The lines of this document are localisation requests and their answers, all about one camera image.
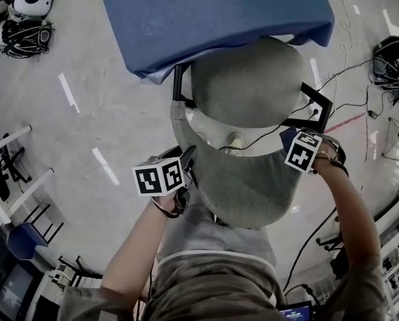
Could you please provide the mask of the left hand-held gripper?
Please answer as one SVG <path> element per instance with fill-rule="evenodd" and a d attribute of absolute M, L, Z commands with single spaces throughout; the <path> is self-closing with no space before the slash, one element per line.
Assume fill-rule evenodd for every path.
<path fill-rule="evenodd" d="M 133 167 L 138 195 L 152 198 L 155 206 L 166 213 L 156 198 L 173 193 L 175 207 L 171 212 L 183 213 L 190 198 L 188 187 L 193 183 L 193 179 L 189 175 L 196 148 L 196 145 L 192 145 L 187 150 L 182 150 L 175 146 Z"/>

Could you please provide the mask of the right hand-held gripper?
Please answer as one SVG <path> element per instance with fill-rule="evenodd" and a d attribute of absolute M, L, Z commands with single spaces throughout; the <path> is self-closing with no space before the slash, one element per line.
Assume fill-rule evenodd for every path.
<path fill-rule="evenodd" d="M 319 150 L 322 143 L 331 145 L 335 150 L 335 156 L 330 157 Z M 316 175 L 318 172 L 313 168 L 316 157 L 327 158 L 329 162 L 345 170 L 345 151 L 340 143 L 333 137 L 318 133 L 311 129 L 298 130 L 293 139 L 290 150 L 286 152 L 285 164 L 310 175 Z"/>

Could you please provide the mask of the grey armchair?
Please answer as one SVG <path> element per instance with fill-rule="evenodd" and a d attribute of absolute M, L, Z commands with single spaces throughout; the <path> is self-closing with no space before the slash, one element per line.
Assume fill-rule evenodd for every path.
<path fill-rule="evenodd" d="M 206 207 L 225 223 L 258 229 L 289 210 L 302 172 L 285 164 L 282 148 L 232 156 L 202 140 L 190 126 L 181 95 L 183 66 L 174 73 L 171 122 L 182 150 L 196 145 L 193 181 Z M 240 128 L 285 126 L 323 134 L 332 103 L 303 81 L 301 54 L 273 37 L 203 56 L 191 64 L 191 93 L 211 119 Z"/>

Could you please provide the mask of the person's left forearm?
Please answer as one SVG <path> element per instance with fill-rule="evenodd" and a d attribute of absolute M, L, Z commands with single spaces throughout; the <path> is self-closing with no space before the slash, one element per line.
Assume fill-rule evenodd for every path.
<path fill-rule="evenodd" d="M 174 197 L 172 193 L 148 202 L 105 270 L 101 286 L 124 296 L 129 308 L 134 308 L 147 283 L 169 220 L 164 212 L 174 210 Z"/>

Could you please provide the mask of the person's right forearm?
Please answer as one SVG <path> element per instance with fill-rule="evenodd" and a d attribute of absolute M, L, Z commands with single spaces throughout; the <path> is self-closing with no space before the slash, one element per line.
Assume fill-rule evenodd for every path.
<path fill-rule="evenodd" d="M 359 268 L 379 259 L 381 245 L 374 219 L 336 155 L 320 150 L 313 168 L 333 196 L 349 268 Z"/>

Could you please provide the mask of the black swivel chair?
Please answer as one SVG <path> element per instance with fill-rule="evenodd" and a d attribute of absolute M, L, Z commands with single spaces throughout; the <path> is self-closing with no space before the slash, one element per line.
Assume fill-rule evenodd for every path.
<path fill-rule="evenodd" d="M 349 271 L 349 261 L 343 243 L 342 234 L 337 237 L 323 241 L 316 239 L 316 244 L 332 255 L 330 266 L 336 280 L 340 280 Z"/>

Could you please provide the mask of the blue chair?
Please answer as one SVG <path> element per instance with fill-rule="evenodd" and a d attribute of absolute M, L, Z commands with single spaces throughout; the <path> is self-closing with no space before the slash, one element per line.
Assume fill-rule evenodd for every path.
<path fill-rule="evenodd" d="M 49 244 L 64 226 L 64 222 L 61 222 L 54 229 L 54 232 L 48 239 L 46 236 L 54 227 L 53 223 L 50 223 L 44 233 L 40 233 L 37 230 L 35 223 L 45 214 L 49 208 L 50 204 L 47 204 L 45 207 L 37 205 L 36 208 L 28 214 L 23 222 L 16 225 L 8 233 L 6 247 L 18 260 L 29 261 L 33 259 L 36 248 L 49 247 Z"/>

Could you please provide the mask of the person's right shoe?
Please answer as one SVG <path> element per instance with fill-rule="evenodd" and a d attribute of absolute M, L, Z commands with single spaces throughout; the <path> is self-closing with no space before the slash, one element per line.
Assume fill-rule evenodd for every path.
<path fill-rule="evenodd" d="M 239 132 L 232 132 L 228 135 L 225 145 L 219 151 L 232 156 L 241 156 L 244 144 L 243 135 Z"/>

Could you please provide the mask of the person's grey shorts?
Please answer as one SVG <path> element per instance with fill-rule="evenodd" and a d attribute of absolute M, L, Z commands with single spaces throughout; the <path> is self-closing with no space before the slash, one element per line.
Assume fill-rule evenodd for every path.
<path fill-rule="evenodd" d="M 216 222 L 198 191 L 193 189 L 184 213 L 169 221 L 157 260 L 223 252 L 251 257 L 276 267 L 276 257 L 264 229 L 245 229 Z"/>

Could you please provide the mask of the person's khaki shirt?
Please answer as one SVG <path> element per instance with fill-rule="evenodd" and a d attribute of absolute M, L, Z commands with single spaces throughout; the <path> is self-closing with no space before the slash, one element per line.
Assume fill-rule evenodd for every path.
<path fill-rule="evenodd" d="M 287 321 L 270 301 L 285 298 L 264 263 L 228 254 L 177 256 L 160 265 L 142 321 Z M 385 321 L 380 258 L 351 268 L 319 321 Z M 70 288 L 58 321 L 134 321 L 127 301 L 104 289 Z"/>

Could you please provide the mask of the table with blue tablecloth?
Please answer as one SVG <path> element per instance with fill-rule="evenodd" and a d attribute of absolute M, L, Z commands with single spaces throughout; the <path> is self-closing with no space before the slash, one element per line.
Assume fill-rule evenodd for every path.
<path fill-rule="evenodd" d="M 103 0 L 127 70 L 162 83 L 173 68 L 262 36 L 325 47 L 335 23 L 328 0 Z"/>

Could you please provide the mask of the small screen device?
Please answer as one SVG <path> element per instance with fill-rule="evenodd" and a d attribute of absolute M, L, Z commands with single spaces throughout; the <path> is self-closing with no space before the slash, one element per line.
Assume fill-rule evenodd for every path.
<path fill-rule="evenodd" d="M 310 301 L 277 307 L 287 321 L 313 321 L 313 306 Z"/>

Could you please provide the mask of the white desk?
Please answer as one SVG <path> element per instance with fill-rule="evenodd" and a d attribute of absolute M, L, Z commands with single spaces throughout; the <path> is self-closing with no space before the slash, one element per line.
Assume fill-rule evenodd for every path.
<path fill-rule="evenodd" d="M 10 142 L 18 139 L 20 136 L 31 132 L 32 127 L 26 126 L 13 134 L 10 134 L 7 138 L 0 140 L 0 150 L 8 145 Z M 2 205 L 0 199 L 0 226 L 11 223 L 11 216 L 30 198 L 33 193 L 41 187 L 48 178 L 54 174 L 54 170 L 49 168 L 40 178 L 35 180 L 24 192 L 8 207 Z"/>

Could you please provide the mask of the black monitor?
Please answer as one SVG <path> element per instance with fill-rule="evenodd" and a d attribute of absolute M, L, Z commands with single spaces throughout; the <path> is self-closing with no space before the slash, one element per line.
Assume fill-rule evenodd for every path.
<path fill-rule="evenodd" d="M 7 277 L 0 292 L 0 312 L 15 321 L 33 276 L 17 264 Z"/>

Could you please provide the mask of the large white pod case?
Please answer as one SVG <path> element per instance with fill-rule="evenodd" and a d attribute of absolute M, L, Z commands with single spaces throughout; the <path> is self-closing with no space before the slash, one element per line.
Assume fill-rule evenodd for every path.
<path fill-rule="evenodd" d="M 52 8 L 53 0 L 14 0 L 13 8 L 17 13 L 30 17 L 45 17 Z"/>

